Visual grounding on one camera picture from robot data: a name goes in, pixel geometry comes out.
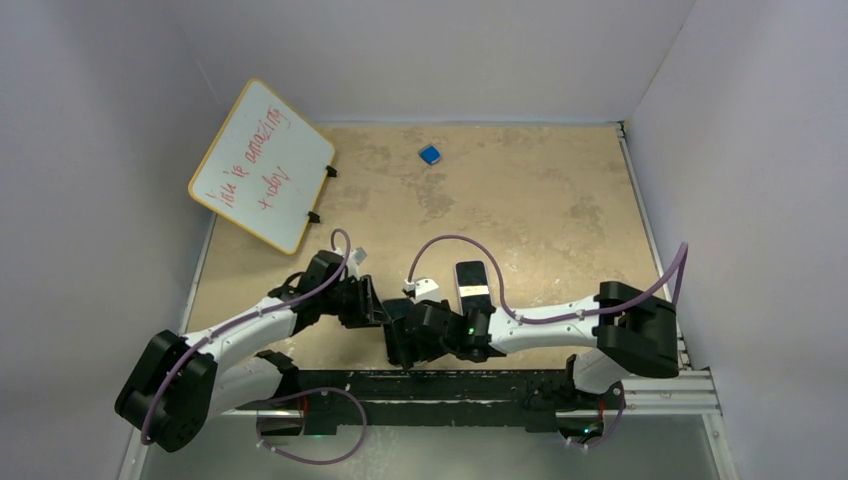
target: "white wall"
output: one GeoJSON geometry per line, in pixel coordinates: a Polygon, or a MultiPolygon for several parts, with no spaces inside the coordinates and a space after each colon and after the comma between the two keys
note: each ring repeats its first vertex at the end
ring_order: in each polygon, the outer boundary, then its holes
{"type": "Polygon", "coordinates": [[[743,478],[848,478],[848,3],[699,0],[628,132],[743,478]]]}
{"type": "Polygon", "coordinates": [[[170,0],[224,105],[315,121],[632,115],[694,0],[170,0]]]}
{"type": "Polygon", "coordinates": [[[223,114],[163,2],[0,2],[3,478],[117,475],[113,403],[178,324],[223,114]]]}

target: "whiteboard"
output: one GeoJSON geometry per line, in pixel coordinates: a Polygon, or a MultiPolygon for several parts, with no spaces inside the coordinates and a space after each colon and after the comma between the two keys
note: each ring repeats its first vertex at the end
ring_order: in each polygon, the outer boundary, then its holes
{"type": "Polygon", "coordinates": [[[292,254],[334,156],[326,138],[254,78],[236,100],[188,191],[219,215],[292,254]]]}

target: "beige table surface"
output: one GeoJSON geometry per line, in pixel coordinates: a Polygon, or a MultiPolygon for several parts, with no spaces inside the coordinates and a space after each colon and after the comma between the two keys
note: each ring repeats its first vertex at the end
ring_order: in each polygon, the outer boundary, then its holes
{"type": "MultiPolygon", "coordinates": [[[[188,330],[251,307],[292,272],[306,268],[330,231],[342,227],[368,258],[382,299],[401,296],[415,253],[430,238],[461,233],[486,245],[501,265],[513,308],[557,304],[621,280],[637,288],[657,278],[626,164],[613,127],[324,127],[333,165],[297,254],[284,255],[218,218],[188,330]],[[432,143],[442,160],[418,150],[432,143]]],[[[470,245],[443,241],[424,255],[416,276],[435,279],[456,309],[453,265],[484,259],[470,245]]],[[[494,270],[491,282],[497,285],[494,270]]],[[[392,368],[382,330],[346,330],[323,317],[269,348],[301,368],[392,368]]],[[[443,357],[416,368],[562,368],[580,348],[519,352],[485,364],[443,357]]]]}

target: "blue object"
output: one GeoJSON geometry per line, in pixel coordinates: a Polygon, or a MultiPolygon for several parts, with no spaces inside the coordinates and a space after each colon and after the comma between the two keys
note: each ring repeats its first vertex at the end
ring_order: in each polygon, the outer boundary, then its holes
{"type": "Polygon", "coordinates": [[[421,157],[421,160],[427,162],[428,165],[433,165],[442,159],[442,154],[439,153],[439,151],[436,150],[436,147],[432,145],[427,145],[426,147],[422,148],[418,152],[418,156],[421,157]]]}

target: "metal frame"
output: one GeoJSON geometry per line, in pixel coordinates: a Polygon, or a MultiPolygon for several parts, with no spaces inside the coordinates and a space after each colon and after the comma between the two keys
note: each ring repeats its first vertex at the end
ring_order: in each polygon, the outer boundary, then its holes
{"type": "MultiPolygon", "coordinates": [[[[642,193],[639,189],[639,184],[633,171],[630,152],[627,149],[623,122],[617,123],[615,128],[619,144],[621,146],[621,152],[627,165],[627,171],[630,175],[630,182],[633,185],[633,192],[636,197],[636,203],[639,207],[639,214],[642,218],[642,224],[648,239],[648,244],[651,248],[651,254],[654,258],[654,264],[657,268],[658,274],[662,275],[662,262],[659,257],[650,222],[648,221],[647,214],[645,213],[642,193]]],[[[209,231],[207,232],[206,240],[204,241],[201,249],[197,270],[195,271],[189,298],[183,312],[182,322],[180,325],[181,333],[185,332],[188,324],[188,319],[194,303],[197,283],[200,279],[200,273],[206,259],[206,253],[208,251],[209,242],[212,238],[212,231],[214,229],[216,218],[217,216],[213,216],[213,219],[210,222],[209,231]]],[[[667,286],[663,287],[663,291],[666,298],[671,298],[671,294],[667,286]]],[[[678,364],[681,369],[680,376],[671,379],[648,379],[638,377],[625,379],[623,381],[623,385],[628,406],[624,414],[700,415],[704,422],[704,428],[707,432],[707,438],[709,439],[711,454],[719,477],[721,480],[738,480],[739,477],[732,462],[726,435],[724,433],[724,422],[721,415],[721,407],[716,394],[712,375],[709,371],[692,370],[686,349],[686,343],[679,325],[677,328],[677,336],[678,364]]],[[[300,414],[294,410],[233,410],[226,412],[224,415],[262,415],[266,417],[295,418],[300,414]]],[[[577,410],[573,412],[558,413],[557,417],[584,417],[597,415],[598,412],[595,410],[577,410]]],[[[139,432],[137,430],[133,430],[118,478],[120,480],[135,480],[141,478],[141,471],[144,465],[146,453],[147,448],[141,445],[139,432]]]]}

